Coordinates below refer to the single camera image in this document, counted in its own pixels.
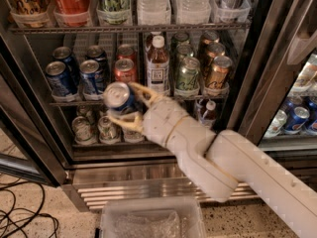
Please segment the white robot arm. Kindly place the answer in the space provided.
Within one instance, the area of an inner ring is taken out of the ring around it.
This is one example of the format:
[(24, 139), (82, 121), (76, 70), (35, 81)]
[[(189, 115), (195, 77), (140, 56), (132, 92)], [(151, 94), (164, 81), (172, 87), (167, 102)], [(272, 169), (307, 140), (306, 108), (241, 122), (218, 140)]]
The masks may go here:
[(218, 202), (246, 183), (299, 238), (317, 235), (317, 193), (248, 139), (219, 134), (168, 96), (141, 84), (113, 82), (103, 93), (109, 119), (176, 156), (181, 171)]

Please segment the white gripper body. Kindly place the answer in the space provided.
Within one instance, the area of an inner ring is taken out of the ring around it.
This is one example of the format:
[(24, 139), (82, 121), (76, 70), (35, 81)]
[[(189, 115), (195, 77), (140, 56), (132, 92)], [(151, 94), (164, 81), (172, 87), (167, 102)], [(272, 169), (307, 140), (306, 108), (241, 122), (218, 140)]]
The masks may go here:
[(170, 98), (151, 105), (144, 115), (143, 132), (150, 141), (177, 157), (202, 156), (216, 137)]

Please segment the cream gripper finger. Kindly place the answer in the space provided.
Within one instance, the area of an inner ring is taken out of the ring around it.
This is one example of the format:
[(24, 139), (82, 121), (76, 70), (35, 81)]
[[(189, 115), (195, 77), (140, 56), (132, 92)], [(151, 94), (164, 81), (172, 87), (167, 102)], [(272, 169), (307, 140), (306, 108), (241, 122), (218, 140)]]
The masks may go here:
[(139, 83), (131, 82), (130, 86), (147, 107), (151, 107), (155, 102), (162, 98), (161, 94)]
[(126, 130), (143, 133), (143, 115), (140, 112), (133, 112), (125, 115), (108, 113), (108, 118), (111, 122)]

